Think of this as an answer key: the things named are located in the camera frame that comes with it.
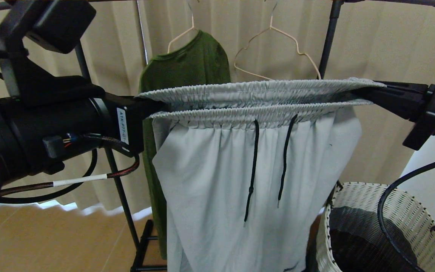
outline beige curtain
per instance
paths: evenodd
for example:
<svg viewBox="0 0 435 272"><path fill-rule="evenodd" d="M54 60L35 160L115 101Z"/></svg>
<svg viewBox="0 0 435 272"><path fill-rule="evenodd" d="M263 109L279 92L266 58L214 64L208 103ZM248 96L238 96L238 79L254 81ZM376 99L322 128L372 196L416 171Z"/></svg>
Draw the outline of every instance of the beige curtain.
<svg viewBox="0 0 435 272"><path fill-rule="evenodd" d="M236 52L256 33L269 25L274 0L189 0L195 25L218 40L228 54L233 82L259 80L235 71ZM83 36L90 74L94 83L115 94L136 94L145 57L167 52L172 38L191 26L185 0L140 0L96 2L97 17ZM300 49L320 61L330 14L330 0L281 0L273 25L295 36ZM0 12L0 20L5 12ZM193 33L176 42L177 49ZM57 76L79 74L75 54L45 51L27 41L31 59ZM314 79L308 60L298 57L293 41L277 33L266 33L238 57L241 68L272 79ZM350 76L375 80L435 83L435 8L399 3L361 2L343 5L333 42L326 79ZM6 96L0 81L0 96ZM357 107L363 135L342 181L388 184L399 177L412 155L402 141L412 124L377 106ZM95 173L109 171L99 152ZM54 176L27 177L19 184L77 177L90 162L83 155L66 162ZM117 164L131 160L117 155ZM148 207L149 196L143 167L124 178L133 212ZM101 202L107 209L120 205L112 181L87 183L58 199L76 202L80 208Z"/></svg>

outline white cable label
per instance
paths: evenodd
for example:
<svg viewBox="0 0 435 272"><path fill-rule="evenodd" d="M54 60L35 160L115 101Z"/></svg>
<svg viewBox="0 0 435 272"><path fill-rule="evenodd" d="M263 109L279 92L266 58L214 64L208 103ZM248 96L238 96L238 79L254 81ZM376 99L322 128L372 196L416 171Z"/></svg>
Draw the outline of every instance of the white cable label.
<svg viewBox="0 0 435 272"><path fill-rule="evenodd" d="M119 119L120 140L128 144L128 131L126 128L125 110L117 108L117 119Z"/></svg>

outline drawstring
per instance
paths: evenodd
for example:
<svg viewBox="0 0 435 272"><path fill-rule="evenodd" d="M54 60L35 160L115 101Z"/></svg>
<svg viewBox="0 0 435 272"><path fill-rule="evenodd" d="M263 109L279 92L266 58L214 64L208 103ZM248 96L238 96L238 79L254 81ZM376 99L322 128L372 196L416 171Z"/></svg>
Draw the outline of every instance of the drawstring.
<svg viewBox="0 0 435 272"><path fill-rule="evenodd" d="M295 124L295 120L297 119L298 114L293 116L290 125L288 127L288 132L286 134L286 140L285 140L285 150L283 150L283 174L281 174L281 184L279 187L279 194L278 194L278 208L279 208L279 201L281 200L281 193L283 193L283 186L285 185L285 174L286 174L286 153L288 150L288 144L290 142L290 136L292 134L293 125Z"/></svg>
<svg viewBox="0 0 435 272"><path fill-rule="evenodd" d="M254 191L254 176L256 173L256 160L258 158L259 124L258 124L258 121L256 119L254 121L254 125L256 128L255 128L255 138L254 138L253 170L251 173L251 182L249 184L248 200L246 203L245 223L246 223L248 212L249 212L249 201L251 200L251 195Z"/></svg>

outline green t-shirt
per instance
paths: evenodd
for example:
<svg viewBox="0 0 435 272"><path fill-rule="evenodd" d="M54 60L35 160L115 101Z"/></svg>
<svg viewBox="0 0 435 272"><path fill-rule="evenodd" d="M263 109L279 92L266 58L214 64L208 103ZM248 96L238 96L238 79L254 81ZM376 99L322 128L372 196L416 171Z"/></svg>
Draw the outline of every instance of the green t-shirt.
<svg viewBox="0 0 435 272"><path fill-rule="evenodd" d="M140 76L140 92L231 82L228 56L208 33L197 36L179 50L153 57ZM154 223L159 234L160 254L167 258L167 203L152 165L156 154L152 120L143 121L143 165L149 184Z"/></svg>

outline empty hanger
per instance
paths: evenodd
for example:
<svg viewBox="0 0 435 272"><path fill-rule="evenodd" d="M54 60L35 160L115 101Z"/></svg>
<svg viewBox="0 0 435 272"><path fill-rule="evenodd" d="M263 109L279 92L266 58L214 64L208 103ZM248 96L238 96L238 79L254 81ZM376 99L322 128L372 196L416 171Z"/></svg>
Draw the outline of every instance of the empty hanger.
<svg viewBox="0 0 435 272"><path fill-rule="evenodd" d="M179 38L181 38L182 36L186 35L187 33L191 32L191 31L193 31L193 30L197 30L197 28L195 28L195 26L194 26L194 13L192 12L192 7L190 6L189 0L187 0L187 3L188 3L188 6L189 6L189 9L190 9L190 18L191 18L192 26L191 26L190 29L187 29L186 31L184 31L184 33L180 34L179 36L177 36L176 38L174 38L174 40L172 40L172 41L169 43L169 47L167 48L167 53L168 53L168 54L171 53L171 45L172 45L175 41L177 41Z"/></svg>
<svg viewBox="0 0 435 272"><path fill-rule="evenodd" d="M260 36L261 34L265 33L266 31L274 30L274 31L276 31L276 32L278 32L278 33L281 33L281 34L287 36L288 38L292 39L293 41L295 41L296 51L297 51L298 55L300 55L300 56L305 55L305 56L310 60L311 64L313 65L313 68L314 68L315 71L316 71L316 74L318 75L318 79L321 79L320 72L318 71L318 68L316 67L315 62L313 62L313 60L311 59L310 55L307 54L307 53L301 53L301 52L300 52L300 49L299 49L299 47L298 47L298 41L297 41L293 36L289 35L288 33L283 32L283 31L281 31L281 30L279 30L279 29L277 29L277 28L275 28L275 27L273 26L273 13L275 12L275 9L276 9L276 6L278 5L278 2L279 2L279 0L276 1L275 6L273 7L273 11L271 11L271 19L270 19L270 26L269 26L269 28L264 29L264 30L261 31L260 33L258 33L258 34L256 34L255 36L253 36L253 37L248 41L247 45L246 45L245 47L241 48L241 49L238 51L238 53L237 53L236 56L234 57L234 67L235 67L236 69L238 69L238 70L240 70L240 71L242 71L242 72L245 72L245 73L247 73L247 74L250 74L250 75L252 75L252 76L257 76L257 77L260 77L260 78L262 78L262 79L272 80L272 79L270 79L269 77L261 76L261 75L259 75L259 74L254 74L254 73L248 72L248 71L246 71L246 70L244 70L244 69L241 69L240 67L238 67L238 66L236 65L236 59L237 59L237 57L238 57L238 55L240 54L241 51L243 51L243 50L247 50L247 49L249 48L249 44L251 43L252 40L254 40L254 38L256 38L257 36Z"/></svg>

